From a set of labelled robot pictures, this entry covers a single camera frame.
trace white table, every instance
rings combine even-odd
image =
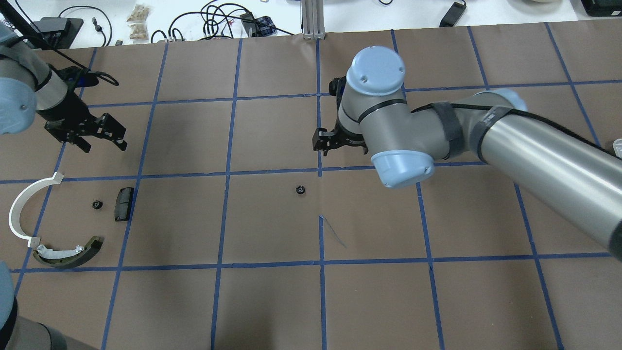
[[[199,11],[208,0],[138,0],[138,2],[152,7],[152,13],[147,20],[149,35],[151,35],[156,29],[167,32],[175,17],[184,12]],[[300,33],[302,13],[298,1],[218,0],[215,4],[226,2],[235,2],[247,7],[255,17],[270,16],[277,27]],[[394,0],[391,5],[383,6],[377,0],[324,0],[325,30],[326,32],[358,32],[438,27],[441,18],[452,3],[453,0]],[[114,45],[118,39],[123,40],[124,45],[143,43],[143,41],[132,42],[129,39],[129,29],[125,23],[127,16],[134,8],[135,0],[21,0],[20,4],[34,21],[41,17],[57,16],[62,9],[69,6],[96,6],[104,10],[112,22],[111,45]],[[532,0],[467,0],[467,4],[466,12],[458,22],[459,26],[577,21],[597,18],[587,16],[581,0],[557,0],[553,3],[538,3]],[[92,17],[97,18],[98,24],[108,35],[108,23],[98,11],[80,9],[75,12],[68,11],[64,16],[79,17],[85,20],[72,48],[101,45],[103,38],[101,34],[95,32],[91,24]],[[175,26],[182,31],[186,39],[197,40],[203,37],[202,24],[203,21],[199,15],[190,15],[179,20]],[[242,33],[239,20],[235,21],[233,29],[235,37],[246,36]]]

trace cable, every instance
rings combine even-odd
[[[211,5],[212,3],[216,2],[217,0],[211,0],[210,2],[208,2],[207,4],[203,5],[203,7],[201,7],[201,12],[203,10],[205,10],[207,12],[207,7],[209,5]]]
[[[233,30],[231,29],[231,22],[229,20],[229,17],[231,16],[232,13],[234,13],[236,11],[247,11],[247,10],[245,10],[245,7],[237,5],[237,4],[222,4],[220,6],[215,6],[215,5],[210,5],[212,2],[213,1],[211,1],[210,3],[207,4],[207,9],[205,10],[205,12],[209,13],[210,12],[210,7],[213,7],[214,8],[214,13],[212,14],[211,19],[208,19],[206,17],[206,21],[205,21],[205,23],[203,25],[203,36],[206,37],[207,39],[210,39],[210,38],[214,37],[215,35],[218,35],[219,32],[220,32],[220,35],[223,35],[225,30],[220,31],[220,24],[222,24],[223,22],[226,21],[227,28],[229,29],[230,37],[233,38]],[[240,8],[235,9],[235,10],[229,12],[229,14],[225,15],[225,12],[222,10],[222,7],[229,6],[229,5],[238,6]],[[214,14],[216,14],[216,11],[220,11],[220,13],[222,15],[225,15],[225,17],[222,20],[220,20],[220,22],[216,22],[216,20],[214,19],[214,17],[215,17]]]
[[[227,39],[233,39],[232,37],[228,37],[227,35],[213,35],[213,36],[211,36],[211,37],[202,37],[202,38],[201,38],[201,39],[199,39],[198,41],[201,41],[201,40],[210,40],[210,39],[213,39],[213,38],[215,38],[215,37],[223,37],[223,38],[227,38]]]
[[[162,36],[164,36],[164,40],[166,40],[166,42],[169,42],[169,38],[166,36],[166,33],[158,29],[157,31],[153,32],[153,34],[151,34],[151,44],[154,43],[154,36],[156,36],[156,34],[158,33],[162,33]]]
[[[104,15],[104,17],[108,21],[108,25],[110,26],[110,37],[108,38],[108,42],[104,46],[110,45],[110,41],[113,39],[113,25],[112,25],[112,23],[110,23],[110,18],[108,18],[108,15],[106,15],[106,13],[104,11],[102,11],[100,8],[97,8],[97,7],[94,7],[94,6],[87,6],[87,5],[69,6],[68,8],[60,11],[60,13],[58,14],[58,18],[60,18],[60,16],[62,16],[63,13],[65,13],[68,10],[71,10],[71,9],[93,9],[93,10],[97,10],[97,11],[101,12],[101,14]]]
[[[183,34],[182,31],[180,31],[177,28],[173,28],[173,39],[175,39],[175,41],[177,41],[177,37],[175,36],[175,31],[177,31],[179,33],[179,36],[181,37],[181,40],[183,41]]]
[[[225,17],[225,18],[232,18],[232,19],[243,19],[243,18],[236,17],[236,16],[228,16],[228,15],[222,15],[222,14],[217,14],[217,13],[207,13],[207,12],[201,12],[201,11],[186,12],[186,13],[183,13],[183,14],[181,14],[181,15],[177,16],[177,17],[173,20],[173,22],[171,22],[171,24],[170,24],[170,26],[169,26],[169,35],[171,35],[172,28],[173,28],[173,25],[175,24],[175,22],[177,22],[177,20],[178,20],[178,19],[180,19],[181,17],[183,17],[183,16],[187,16],[187,15],[189,15],[189,14],[210,14],[210,15],[212,15],[212,16],[220,16],[220,17]],[[271,29],[275,29],[275,30],[280,31],[280,32],[283,32],[283,33],[285,33],[285,34],[294,35],[294,33],[291,33],[291,32],[288,32],[288,31],[284,31],[283,29],[280,29],[280,28],[278,28],[278,27],[276,27],[276,26],[269,26],[269,25],[267,25],[267,24],[264,24],[264,23],[258,22],[257,20],[255,20],[255,24],[257,24],[258,26],[263,26],[263,27],[268,27],[268,28],[271,28]]]
[[[41,29],[39,29],[39,27],[37,27],[37,24],[35,22],[32,21],[32,19],[30,19],[30,17],[28,16],[28,14],[26,13],[26,11],[24,11],[24,9],[22,8],[22,6],[19,4],[19,2],[17,0],[15,0],[15,5],[17,5],[17,7],[19,8],[20,11],[22,11],[22,13],[24,14],[24,16],[26,16],[26,18],[28,19],[28,21],[30,21],[30,23],[35,27],[35,29],[37,29],[37,31],[39,32],[39,36],[41,36],[41,39],[43,41],[45,41],[45,39],[43,38],[43,33],[41,32]]]
[[[62,53],[61,51],[57,50],[56,48],[52,47],[50,44],[48,44],[45,40],[38,38],[38,37],[33,37],[30,35],[23,35],[20,37],[16,37],[14,39],[11,39],[9,41],[6,42],[6,47],[13,47],[15,46],[18,42],[21,42],[22,40],[27,39],[30,41],[36,41],[40,44],[43,44],[45,46],[47,46],[50,50],[56,52],[57,54],[61,55],[62,57],[64,57],[65,59],[67,59],[69,62],[77,65],[78,67],[82,68],[82,69],[87,69],[89,72],[93,73],[96,77],[98,77],[99,79],[102,79],[103,81],[105,81],[106,83],[112,84],[114,86],[119,86],[119,81],[116,80],[115,78],[113,78],[112,75],[106,73],[106,72],[98,72],[98,71],[92,71],[90,70],[87,66],[79,63],[78,61],[74,60],[73,58],[65,55],[64,53]]]
[[[479,111],[488,111],[491,110],[493,108],[493,106],[479,106],[479,105],[464,105],[461,103],[452,103],[451,104],[452,107],[454,108],[460,108],[460,109],[465,109],[465,110],[479,110]],[[428,110],[431,109],[432,106],[430,105],[425,105],[422,107],[419,107],[415,110],[413,110],[411,113],[417,112],[417,111],[423,111],[423,110]],[[508,114],[515,114],[515,115],[519,115],[519,116],[523,116],[525,118],[531,118],[533,120],[537,120],[540,121],[541,123],[544,123],[546,125],[551,126],[552,128],[555,128],[563,133],[565,133],[566,135],[575,138],[576,140],[579,140],[585,144],[587,144],[588,146],[594,147],[596,149],[599,149],[600,151],[606,152],[611,154],[610,152],[608,152],[607,150],[603,149],[602,147],[598,146],[597,144],[595,144],[594,142],[591,142],[590,140],[580,136],[579,134],[575,133],[574,131],[566,128],[565,126],[562,126],[548,118],[545,118],[543,116],[537,115],[537,114],[533,114],[533,113],[529,113],[527,111],[521,111],[521,110],[517,110],[517,109],[512,109]]]

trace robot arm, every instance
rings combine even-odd
[[[508,89],[411,113],[401,91],[404,74],[393,50],[359,52],[347,76],[331,83],[337,123],[332,131],[316,130],[313,148],[326,155],[364,147],[391,188],[427,179],[434,160],[470,150],[622,260],[622,160],[526,113]]]
[[[82,136],[95,136],[124,151],[128,144],[123,141],[123,125],[109,114],[94,117],[73,92],[79,86],[96,85],[96,73],[78,67],[56,71],[0,24],[0,134],[26,130],[36,112],[47,120],[45,129],[59,142],[89,152],[91,145]]]

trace power adapter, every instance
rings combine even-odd
[[[440,21],[439,27],[453,27],[456,22],[462,17],[462,14],[467,9],[467,2],[463,4],[455,2],[447,11],[443,19]]]

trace blue tape line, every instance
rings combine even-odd
[[[393,41],[393,50],[399,55],[399,50],[397,49],[397,40],[395,39],[395,31],[393,29],[391,29],[391,41]]]
[[[524,83],[524,84],[497,84],[490,85],[490,88],[516,88],[516,87],[559,87],[568,86],[568,82],[560,83]]]
[[[233,101],[231,97],[220,97],[220,98],[197,98],[194,100],[172,100],[172,101],[158,101],[158,105],[171,105],[177,103],[198,103],[198,102],[222,102],[222,101]]]
[[[25,180],[0,180],[0,185],[6,184],[31,184],[39,181],[40,179],[25,179]]]
[[[619,84],[622,83],[622,79],[618,80],[592,80],[587,82],[572,82],[574,85],[598,85],[598,84]]]
[[[319,97],[321,93],[297,93],[293,95],[268,95],[268,96],[248,96],[248,97],[238,97],[238,101],[240,100],[264,100],[270,98],[300,98],[300,97]]]
[[[316,122],[317,127],[322,127],[322,107],[320,103],[320,96],[322,91],[322,70],[321,70],[321,56],[320,56],[320,42],[321,40],[315,41],[315,91],[317,92],[316,98]],[[323,167],[322,167],[322,152],[317,152],[317,176],[322,177],[323,175]],[[324,262],[324,218],[322,216],[318,216],[318,234],[319,234],[319,253],[320,253],[320,321],[321,321],[321,330],[322,330],[322,350],[327,350],[327,334],[326,334],[326,273]]]
[[[318,217],[318,233],[320,239],[320,315],[322,320],[322,350],[327,350],[328,342],[326,335],[326,273],[324,255],[324,218]]]
[[[572,82],[574,85],[599,85],[599,84],[615,84],[622,83],[622,80],[591,80],[586,82]],[[568,82],[554,82],[554,83],[520,83],[520,84],[497,84],[497,85],[467,85],[459,87],[429,87],[429,88],[405,88],[404,92],[425,92],[425,91],[449,91],[449,90],[476,90],[488,88],[516,88],[516,87],[556,87],[556,86],[568,86]],[[269,95],[269,96],[248,96],[238,97],[240,100],[261,100],[270,98],[303,98],[303,97],[323,97],[330,96],[328,92],[318,93],[301,93],[295,95]],[[199,102],[221,102],[232,101],[231,97],[223,98],[198,98],[195,100],[172,100],[172,101],[158,101],[156,105],[173,105],[184,103],[199,103]],[[151,105],[152,102],[125,102],[125,103],[103,103],[99,105],[88,105],[88,108],[106,108],[106,107],[128,107],[128,106],[144,106]]]
[[[533,255],[493,255],[484,257],[438,257],[434,262],[497,262],[507,260],[531,260]]]
[[[425,255],[428,263],[428,273],[430,275],[430,287],[432,289],[432,304],[434,305],[434,317],[436,318],[436,331],[439,335],[439,348],[445,349],[445,338],[443,337],[443,326],[440,319],[439,297],[436,290],[436,278],[434,277],[434,256],[430,246],[430,235],[428,233],[427,219],[425,216],[424,197],[421,193],[421,185],[417,182],[417,200],[419,201],[419,212],[421,214],[421,224],[424,231]]]
[[[592,126],[592,122],[590,121],[590,117],[587,115],[587,111],[585,111],[585,107],[583,106],[583,102],[581,102],[581,98],[579,98],[579,94],[577,92],[577,88],[575,88],[574,83],[572,82],[572,78],[570,77],[570,72],[568,72],[568,67],[566,67],[566,63],[564,62],[564,58],[562,57],[562,53],[559,50],[559,47],[557,46],[557,43],[555,41],[555,37],[553,36],[553,32],[550,29],[550,25],[548,22],[545,22],[544,25],[546,26],[546,31],[549,33],[549,38],[551,43],[553,43],[553,48],[555,49],[555,53],[557,54],[557,58],[559,58],[559,62],[562,64],[562,68],[564,70],[564,74],[566,74],[566,79],[568,79],[568,83],[570,84],[570,88],[572,89],[572,93],[573,95],[575,95],[575,99],[577,100],[577,103],[579,105],[579,109],[581,109],[581,114],[583,114],[583,118],[585,119],[585,123],[587,124],[588,128],[590,129],[590,133],[592,134],[592,137],[594,138],[594,143],[598,146],[600,146],[600,141],[598,140],[598,136],[596,136],[596,131],[594,130],[594,127]]]
[[[226,173],[188,173],[188,174],[157,174],[157,175],[143,175],[142,179],[170,179],[173,177],[204,177],[204,176],[224,176]]]
[[[300,168],[300,169],[272,169],[272,170],[250,170],[250,171],[232,171],[231,175],[257,175],[257,174],[284,174],[284,173],[314,173],[317,168]]]
[[[380,263],[425,263],[427,258],[380,258],[380,259],[346,259],[326,260],[325,265],[369,265]]]
[[[320,96],[322,96],[322,74],[320,70],[321,65],[321,57],[320,57],[320,40],[315,41],[315,81],[316,81],[316,92],[317,92],[317,101],[316,101],[316,119],[317,119],[317,127],[322,127],[322,107],[320,104]],[[322,152],[317,151],[317,176],[322,177]]]
[[[330,166],[328,168],[322,168],[323,171],[342,171],[342,170],[372,170],[375,169],[373,165],[361,165],[361,166]]]
[[[63,182],[136,180],[137,176],[66,177]]]
[[[121,272],[123,267],[123,260],[125,258],[125,251],[128,246],[128,238],[129,232],[132,226],[132,219],[134,217],[134,210],[136,207],[136,199],[138,197],[138,193],[140,191],[141,186],[141,175],[142,168],[145,163],[145,154],[147,153],[147,144],[149,142],[149,133],[151,132],[151,124],[153,123],[154,113],[156,111],[156,101],[158,94],[160,93],[160,85],[162,83],[162,75],[164,74],[164,65],[166,63],[166,56],[169,51],[169,43],[166,43],[164,46],[164,53],[162,54],[162,63],[160,64],[160,72],[157,78],[157,84],[155,86],[154,98],[151,103],[151,111],[149,112],[149,121],[147,122],[147,130],[145,131],[145,140],[142,143],[142,153],[141,153],[141,161],[138,165],[138,174],[136,176],[136,185],[134,187],[134,199],[132,201],[132,207],[128,219],[128,223],[126,225],[125,234],[123,235],[123,243],[121,245],[121,253],[119,254],[119,263],[117,264],[116,273],[114,276],[114,284],[112,295],[110,296],[110,304],[108,306],[108,314],[106,315],[106,324],[104,326],[104,335],[101,340],[101,350],[106,349],[106,345],[108,343],[108,332],[110,331],[110,322],[112,320],[113,310],[114,310],[114,302],[116,300],[117,290],[119,288],[119,279],[121,278]]]
[[[490,255],[479,257],[435,257],[437,262],[495,262],[512,260],[532,260],[533,255]],[[575,259],[575,258],[611,258],[611,254],[601,253],[559,253],[539,254],[539,259]],[[344,260],[303,260],[291,262],[267,262],[267,263],[208,263],[186,265],[149,265],[149,266],[123,266],[122,271],[166,271],[166,270],[208,270],[216,268],[269,268],[269,267],[295,267],[295,266],[321,266],[321,265],[369,265],[384,263],[427,263],[426,258],[379,258],[379,259],[344,259]],[[11,273],[47,273],[47,272],[102,272],[116,271],[117,267],[76,267],[66,270],[56,268],[13,268]]]
[[[231,123],[229,126],[229,143],[227,146],[227,165],[226,165],[226,181],[225,181],[225,198],[223,200],[223,216],[220,224],[220,242],[218,244],[218,264],[223,262],[223,251],[225,248],[225,228],[227,218],[227,203],[229,201],[229,183],[231,180],[231,149],[233,148],[233,130],[235,127],[235,109],[238,101],[238,82],[239,82],[239,66],[242,58],[242,39],[238,42],[238,58],[235,66],[235,80],[233,83],[233,99],[231,100]],[[214,304],[211,314],[211,332],[210,332],[210,349],[214,350],[216,346],[216,322],[218,320],[218,298],[220,295],[220,278],[222,269],[216,269],[216,281],[214,283]]]
[[[525,223],[525,230],[527,231],[529,245],[531,246],[531,252],[533,254],[534,261],[536,263],[536,270],[538,271],[538,278],[540,279],[540,286],[542,287],[542,295],[544,297],[544,302],[546,303],[547,311],[549,312],[550,323],[551,323],[551,326],[553,327],[553,333],[555,334],[555,341],[557,342],[557,348],[563,349],[564,344],[562,343],[562,337],[559,334],[559,329],[557,328],[557,321],[555,320],[553,306],[551,305],[550,298],[549,298],[549,291],[546,287],[546,281],[544,280],[544,274],[542,272],[542,266],[540,265],[540,259],[538,257],[536,243],[534,242],[534,237],[531,233],[531,226],[529,225],[529,218],[527,217],[527,210],[525,210],[525,203],[522,200],[521,189],[518,187],[517,184],[515,184],[514,190],[516,191],[516,197],[518,198],[518,204],[521,208],[522,220]]]
[[[43,273],[43,272],[110,272],[116,271],[117,268],[114,266],[108,267],[74,267],[74,268],[45,268],[45,267],[37,267],[37,268],[26,268],[24,269],[24,273]]]
[[[107,108],[107,107],[130,107],[130,106],[151,106],[153,102],[126,102],[126,103],[102,103],[99,105],[88,105],[88,108]]]
[[[561,253],[561,254],[538,254],[540,259],[571,259],[571,258],[610,258],[611,254],[602,253]]]
[[[473,51],[475,53],[475,59],[477,60],[477,65],[480,66],[480,73],[482,81],[484,81],[484,86],[486,90],[490,90],[488,86],[488,79],[486,78],[486,72],[484,72],[484,65],[481,63],[480,51],[477,49],[477,44],[475,43],[475,36],[473,36],[473,30],[471,26],[467,26],[468,36],[471,38],[471,44],[473,45]]]
[[[487,164],[484,162],[480,162],[480,161],[434,163],[434,166],[476,166],[476,165],[487,165]]]

